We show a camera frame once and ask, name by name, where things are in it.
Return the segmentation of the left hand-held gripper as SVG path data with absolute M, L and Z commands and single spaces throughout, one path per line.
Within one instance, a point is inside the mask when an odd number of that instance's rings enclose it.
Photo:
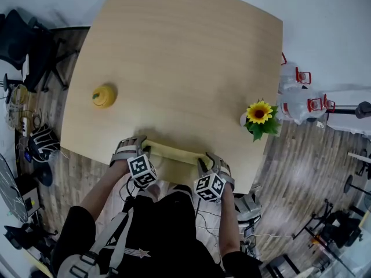
M 151 146 L 143 147 L 146 139 L 147 136 L 140 135 L 120 141 L 110 161 L 111 167 L 117 160 L 128 160 L 131 178 L 141 188 L 157 180 L 157 172 L 150 162 Z M 130 140 L 133 140 L 133 144 L 125 145 L 125 142 Z

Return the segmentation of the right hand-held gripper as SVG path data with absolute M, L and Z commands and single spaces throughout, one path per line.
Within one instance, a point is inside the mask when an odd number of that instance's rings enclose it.
M 198 176 L 194 181 L 194 193 L 202 200 L 207 202 L 217 202 L 220 200 L 226 182 L 235 189 L 235 180 L 232 178 L 229 165 L 221 157 L 207 152 L 206 156 L 212 161 L 212 166 L 208 169 L 203 159 L 198 158 Z

